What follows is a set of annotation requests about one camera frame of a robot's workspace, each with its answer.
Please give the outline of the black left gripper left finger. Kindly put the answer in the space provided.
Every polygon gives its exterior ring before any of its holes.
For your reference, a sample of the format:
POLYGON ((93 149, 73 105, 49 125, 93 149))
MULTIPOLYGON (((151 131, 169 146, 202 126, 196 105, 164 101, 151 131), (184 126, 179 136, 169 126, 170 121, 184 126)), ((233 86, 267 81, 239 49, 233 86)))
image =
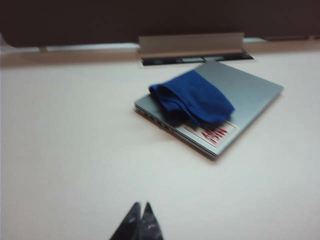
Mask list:
POLYGON ((135 202, 110 237, 110 240, 138 240, 140 222, 141 204, 135 202))

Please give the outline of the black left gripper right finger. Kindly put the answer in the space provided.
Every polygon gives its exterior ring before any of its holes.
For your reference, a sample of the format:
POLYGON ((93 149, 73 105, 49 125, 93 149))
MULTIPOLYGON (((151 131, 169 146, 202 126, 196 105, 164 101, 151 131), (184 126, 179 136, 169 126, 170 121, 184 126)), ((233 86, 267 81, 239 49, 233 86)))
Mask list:
POLYGON ((163 240, 164 239, 160 224, 149 202, 147 202, 145 205, 142 218, 140 221, 140 239, 141 240, 163 240))

